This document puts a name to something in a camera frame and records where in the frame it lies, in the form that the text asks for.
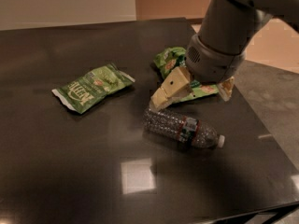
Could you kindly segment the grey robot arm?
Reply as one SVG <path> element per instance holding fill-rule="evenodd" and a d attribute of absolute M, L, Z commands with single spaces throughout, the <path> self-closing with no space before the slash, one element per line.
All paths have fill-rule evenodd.
<path fill-rule="evenodd" d="M 185 98 L 194 79 L 215 84 L 222 98 L 229 100 L 246 47 L 274 17 L 298 30 L 299 0 L 211 0 L 199 32 L 187 47 L 185 66 L 170 72 L 151 96 L 150 109 L 160 111 Z"/>

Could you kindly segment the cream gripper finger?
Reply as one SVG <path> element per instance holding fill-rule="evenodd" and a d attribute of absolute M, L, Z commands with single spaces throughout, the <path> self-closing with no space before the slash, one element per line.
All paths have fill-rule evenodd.
<path fill-rule="evenodd" d="M 186 67 L 176 67 L 166 77 L 161 87 L 150 97 L 149 108 L 160 111 L 192 92 L 192 76 Z"/>
<path fill-rule="evenodd" d="M 235 85 L 234 77 L 230 77 L 227 80 L 217 85 L 219 94 L 225 102 L 231 99 L 234 85 Z"/>

